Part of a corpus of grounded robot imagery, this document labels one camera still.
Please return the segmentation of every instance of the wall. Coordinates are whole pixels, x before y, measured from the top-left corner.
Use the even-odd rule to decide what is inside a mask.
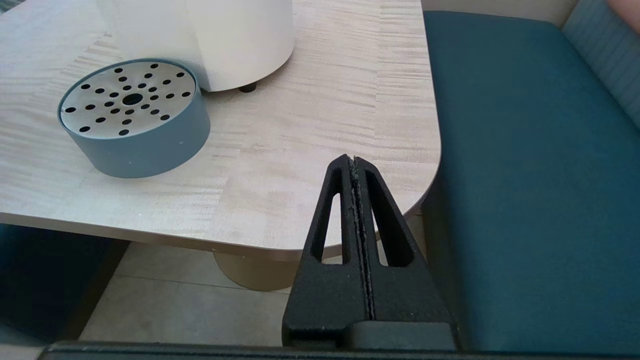
[[[561,27],[578,0],[422,0],[423,10],[449,10],[545,20]]]

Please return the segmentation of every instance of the teal cushion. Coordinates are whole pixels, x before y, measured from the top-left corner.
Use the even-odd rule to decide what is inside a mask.
[[[640,355],[640,133],[547,22],[424,14],[468,348]]]

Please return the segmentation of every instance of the teal upholstered bench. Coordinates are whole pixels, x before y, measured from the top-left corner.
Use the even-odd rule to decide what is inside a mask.
[[[0,343],[78,339],[128,244],[0,224]]]
[[[428,258],[463,346],[640,355],[637,35],[603,1],[564,32],[424,20],[442,137]]]

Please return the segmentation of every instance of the wooden table top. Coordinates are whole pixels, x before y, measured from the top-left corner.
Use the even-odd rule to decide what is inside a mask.
[[[95,170],[56,119],[71,85],[123,60],[93,1],[28,0],[0,16],[0,222],[294,259],[345,153],[413,211],[440,161],[420,0],[294,0],[294,16],[288,63],[250,94],[206,94],[202,150],[145,179]]]

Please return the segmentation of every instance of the gray floor tile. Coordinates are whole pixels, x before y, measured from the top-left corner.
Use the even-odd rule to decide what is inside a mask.
[[[114,275],[81,339],[279,346],[287,298]]]
[[[0,344],[0,359],[2,360],[35,360],[41,348],[19,345]]]
[[[220,270],[212,252],[131,243],[116,275],[243,288]]]

